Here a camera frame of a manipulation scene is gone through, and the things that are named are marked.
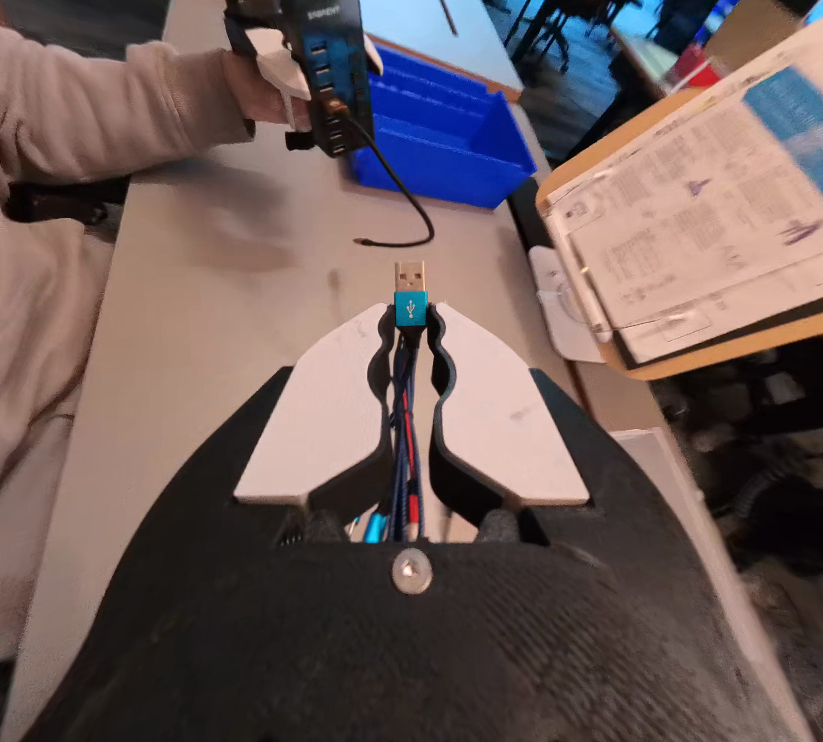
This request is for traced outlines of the person's left hand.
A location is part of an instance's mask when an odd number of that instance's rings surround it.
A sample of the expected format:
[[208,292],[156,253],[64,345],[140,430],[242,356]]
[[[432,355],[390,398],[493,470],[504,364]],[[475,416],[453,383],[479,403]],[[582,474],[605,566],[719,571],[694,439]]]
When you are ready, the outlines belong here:
[[255,122],[289,125],[292,130],[311,130],[308,103],[296,97],[285,97],[272,83],[262,77],[251,58],[224,51],[221,64],[226,82],[245,119]]

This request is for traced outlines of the grey desk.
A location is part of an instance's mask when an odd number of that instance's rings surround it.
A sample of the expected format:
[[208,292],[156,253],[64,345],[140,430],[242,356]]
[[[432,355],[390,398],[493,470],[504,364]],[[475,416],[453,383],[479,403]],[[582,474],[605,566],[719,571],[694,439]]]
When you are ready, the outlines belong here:
[[[280,367],[393,291],[395,253],[353,238],[418,234],[412,209],[348,183],[319,151],[253,143],[135,177],[21,641],[2,740],[26,734],[77,655],[142,518],[174,473]],[[736,639],[798,739],[814,740],[649,386],[568,365],[549,343],[505,205],[428,202],[429,295],[548,374],[607,431],[661,428],[643,465],[700,552]]]

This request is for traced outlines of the wooden document board with papers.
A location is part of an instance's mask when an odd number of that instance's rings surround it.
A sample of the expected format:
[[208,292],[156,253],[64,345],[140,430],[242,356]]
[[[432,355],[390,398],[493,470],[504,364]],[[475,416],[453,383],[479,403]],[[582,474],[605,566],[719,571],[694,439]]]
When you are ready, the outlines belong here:
[[821,34],[659,101],[541,186],[607,366],[654,380],[821,335]]

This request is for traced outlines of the person's grey clothing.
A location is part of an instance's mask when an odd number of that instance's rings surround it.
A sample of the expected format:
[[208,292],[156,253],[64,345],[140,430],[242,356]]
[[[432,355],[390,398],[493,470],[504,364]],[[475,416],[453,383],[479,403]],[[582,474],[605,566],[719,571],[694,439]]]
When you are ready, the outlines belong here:
[[113,251],[77,222],[2,217],[2,662],[26,625]]

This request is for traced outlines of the blue plastic bin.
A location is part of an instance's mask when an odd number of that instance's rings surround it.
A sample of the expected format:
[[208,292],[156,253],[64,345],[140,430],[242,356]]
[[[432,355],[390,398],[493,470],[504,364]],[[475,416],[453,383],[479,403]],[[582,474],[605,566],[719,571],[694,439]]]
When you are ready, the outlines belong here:
[[370,75],[374,140],[419,197],[494,210],[537,171],[503,93],[379,46]]

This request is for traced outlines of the glossy black USB hub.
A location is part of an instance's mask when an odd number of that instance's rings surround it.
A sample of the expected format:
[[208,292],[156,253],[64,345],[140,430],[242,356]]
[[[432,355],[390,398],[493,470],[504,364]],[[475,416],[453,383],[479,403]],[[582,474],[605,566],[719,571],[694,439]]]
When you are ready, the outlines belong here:
[[281,0],[281,31],[308,81],[315,148],[337,158],[375,136],[360,0]]

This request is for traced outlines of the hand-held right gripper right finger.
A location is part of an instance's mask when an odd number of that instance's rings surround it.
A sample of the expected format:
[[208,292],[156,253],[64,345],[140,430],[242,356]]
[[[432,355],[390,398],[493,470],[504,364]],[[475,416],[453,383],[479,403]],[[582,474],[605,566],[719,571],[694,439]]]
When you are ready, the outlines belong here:
[[429,307],[436,402],[430,484],[478,528],[492,510],[581,507],[590,500],[542,383],[505,342],[441,302]]

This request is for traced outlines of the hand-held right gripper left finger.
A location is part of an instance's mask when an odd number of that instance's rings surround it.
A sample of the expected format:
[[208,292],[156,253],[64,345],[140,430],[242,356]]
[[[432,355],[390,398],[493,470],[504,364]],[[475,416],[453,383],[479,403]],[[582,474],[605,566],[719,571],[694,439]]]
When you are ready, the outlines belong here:
[[234,488],[244,504],[334,514],[347,525],[387,495],[395,310],[377,303],[307,349],[285,378]]

